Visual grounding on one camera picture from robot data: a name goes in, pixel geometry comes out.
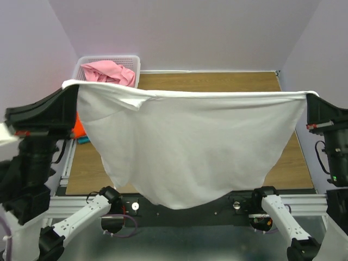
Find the plastic laundry basket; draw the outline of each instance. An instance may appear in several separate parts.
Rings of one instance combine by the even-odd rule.
[[[118,65],[123,65],[125,68],[131,69],[135,72],[135,88],[138,88],[140,77],[140,58],[136,55],[104,55],[104,56],[83,56],[75,66],[73,79],[86,80],[81,64],[91,63],[93,61],[109,60],[114,61]]]

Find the pink cloth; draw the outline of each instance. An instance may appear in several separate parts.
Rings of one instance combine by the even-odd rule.
[[[135,86],[135,73],[117,65],[113,61],[95,61],[81,65],[86,80],[90,82],[116,83],[123,86]]]

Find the orange object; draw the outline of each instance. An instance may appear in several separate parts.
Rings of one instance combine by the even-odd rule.
[[[72,129],[72,132],[74,133],[74,139],[86,136],[86,132],[83,129],[82,123],[80,122],[78,113],[76,113],[76,123],[74,129]]]

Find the white wall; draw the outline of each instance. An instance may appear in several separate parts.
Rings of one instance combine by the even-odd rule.
[[[285,91],[314,90],[330,103],[348,108],[348,1],[322,0],[281,70]],[[306,116],[297,126],[312,180],[320,192],[329,185],[318,163],[314,144],[321,139],[306,130]]]
[[[143,70],[279,70],[320,0],[49,0],[79,57]]]
[[[0,35],[1,115],[7,107],[44,98],[71,77],[77,56],[47,1],[1,1]],[[16,148],[1,147],[0,161]]]

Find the wooden tabletop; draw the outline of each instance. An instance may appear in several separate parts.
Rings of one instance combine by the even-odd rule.
[[[138,88],[174,91],[280,91],[273,72],[141,74]],[[113,186],[93,145],[77,145],[66,194],[88,194],[107,185]],[[264,185],[273,185],[277,189],[313,187],[295,133],[278,163],[268,173]],[[117,190],[120,193],[136,192],[131,185]]]

